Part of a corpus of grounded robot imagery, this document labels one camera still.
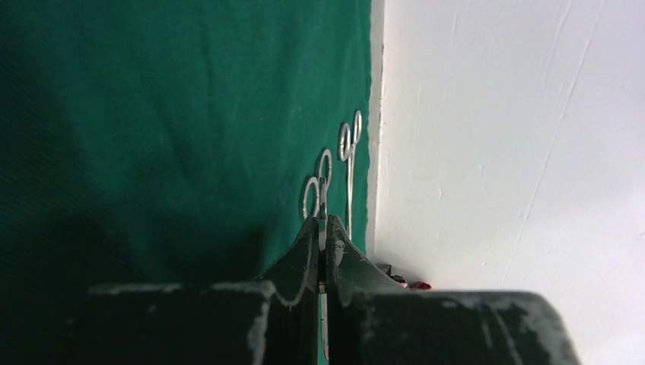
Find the surgical forceps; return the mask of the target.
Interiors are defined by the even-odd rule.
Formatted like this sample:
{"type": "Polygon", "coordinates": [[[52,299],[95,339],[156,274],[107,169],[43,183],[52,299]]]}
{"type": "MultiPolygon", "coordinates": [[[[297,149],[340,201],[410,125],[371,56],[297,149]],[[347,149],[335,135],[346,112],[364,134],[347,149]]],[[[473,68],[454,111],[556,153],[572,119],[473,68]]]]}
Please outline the surgical forceps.
{"type": "Polygon", "coordinates": [[[362,112],[356,110],[352,124],[342,123],[339,133],[338,158],[347,165],[346,190],[347,190],[347,232],[352,239],[352,211],[354,192],[354,161],[357,145],[362,133],[362,112]]]}

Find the green surgical drape cloth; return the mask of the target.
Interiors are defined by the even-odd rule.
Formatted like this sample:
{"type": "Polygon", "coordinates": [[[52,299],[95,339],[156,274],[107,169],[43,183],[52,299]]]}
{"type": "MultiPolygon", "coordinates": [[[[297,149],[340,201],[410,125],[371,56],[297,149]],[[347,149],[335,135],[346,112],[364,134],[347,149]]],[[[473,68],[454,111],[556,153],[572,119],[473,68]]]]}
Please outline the green surgical drape cloth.
{"type": "Polygon", "coordinates": [[[3,1],[1,362],[95,284],[238,281],[370,97],[369,1],[3,1]]]}

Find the surgical scissors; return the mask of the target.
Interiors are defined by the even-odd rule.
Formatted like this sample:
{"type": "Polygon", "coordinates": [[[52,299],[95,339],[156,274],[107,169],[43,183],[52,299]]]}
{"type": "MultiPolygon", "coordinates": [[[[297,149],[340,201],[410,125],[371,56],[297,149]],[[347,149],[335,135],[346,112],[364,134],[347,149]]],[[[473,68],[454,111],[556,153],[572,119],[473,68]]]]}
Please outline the surgical scissors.
{"type": "Polygon", "coordinates": [[[317,174],[311,176],[305,183],[301,211],[303,220],[315,218],[319,228],[319,250],[326,248],[326,227],[328,220],[328,190],[332,178],[332,154],[325,149],[318,159],[317,174]]]}

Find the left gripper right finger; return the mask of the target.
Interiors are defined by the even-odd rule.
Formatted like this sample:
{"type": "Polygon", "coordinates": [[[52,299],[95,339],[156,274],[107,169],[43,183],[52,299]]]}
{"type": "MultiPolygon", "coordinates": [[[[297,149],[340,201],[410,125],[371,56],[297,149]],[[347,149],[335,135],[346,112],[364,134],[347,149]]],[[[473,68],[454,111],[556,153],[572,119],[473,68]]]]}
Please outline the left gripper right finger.
{"type": "Polygon", "coordinates": [[[365,363],[374,336],[373,299],[401,288],[352,243],[340,217],[328,217],[326,290],[331,364],[365,363]]]}

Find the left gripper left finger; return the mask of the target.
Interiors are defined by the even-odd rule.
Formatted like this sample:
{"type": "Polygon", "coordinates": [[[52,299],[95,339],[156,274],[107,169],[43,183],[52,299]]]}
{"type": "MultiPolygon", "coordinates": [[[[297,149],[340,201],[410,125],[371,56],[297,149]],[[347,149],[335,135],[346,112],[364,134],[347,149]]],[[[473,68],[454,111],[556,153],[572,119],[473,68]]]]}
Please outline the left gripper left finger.
{"type": "Polygon", "coordinates": [[[265,330],[264,364],[318,363],[319,222],[308,218],[294,243],[258,279],[275,287],[265,330]]]}

